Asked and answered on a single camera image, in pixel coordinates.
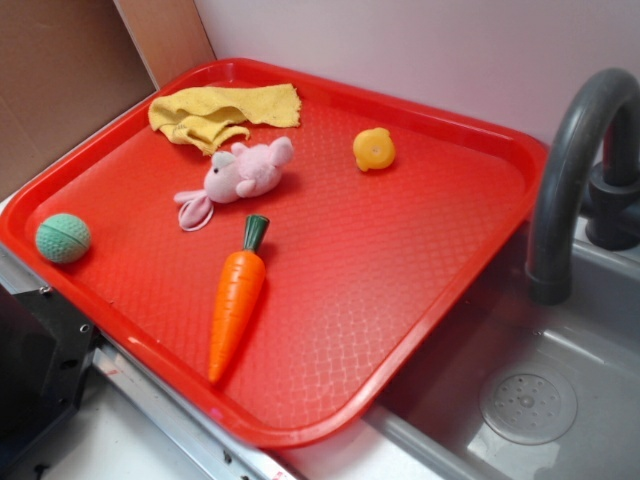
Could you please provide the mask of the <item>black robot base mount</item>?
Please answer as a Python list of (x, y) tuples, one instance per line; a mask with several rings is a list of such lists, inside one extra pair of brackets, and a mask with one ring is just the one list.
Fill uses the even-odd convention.
[(79, 410), (97, 331), (57, 292), (1, 289), (1, 476)]

